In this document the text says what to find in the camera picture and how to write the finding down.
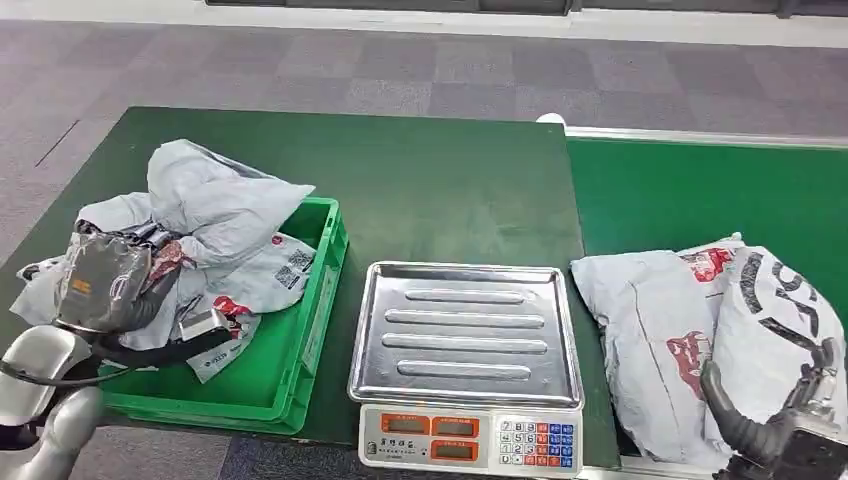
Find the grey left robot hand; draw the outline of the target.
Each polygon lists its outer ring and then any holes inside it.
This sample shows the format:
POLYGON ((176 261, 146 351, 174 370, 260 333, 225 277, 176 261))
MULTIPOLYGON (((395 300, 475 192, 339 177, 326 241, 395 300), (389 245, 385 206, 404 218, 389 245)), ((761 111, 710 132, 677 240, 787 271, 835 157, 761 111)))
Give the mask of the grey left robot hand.
POLYGON ((79 220, 74 230, 56 322, 82 334, 96 357, 132 369, 165 367, 232 339, 227 317, 209 308, 178 321, 178 336, 161 347, 122 345, 119 337, 151 326, 176 290, 187 263, 177 251, 182 235, 153 220, 111 231, 79 220))

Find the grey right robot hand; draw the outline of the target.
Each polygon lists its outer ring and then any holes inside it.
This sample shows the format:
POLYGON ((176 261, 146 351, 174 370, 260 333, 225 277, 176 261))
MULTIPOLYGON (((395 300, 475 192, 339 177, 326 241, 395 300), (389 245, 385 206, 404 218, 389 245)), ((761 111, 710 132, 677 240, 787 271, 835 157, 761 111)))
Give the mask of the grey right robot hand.
POLYGON ((839 479, 847 471, 847 431, 835 422, 831 400, 838 369, 836 342, 827 338, 811 351, 813 362, 782 408, 767 422, 743 415, 721 383, 721 371, 705 362, 701 389, 724 442, 733 450, 714 479, 839 479))

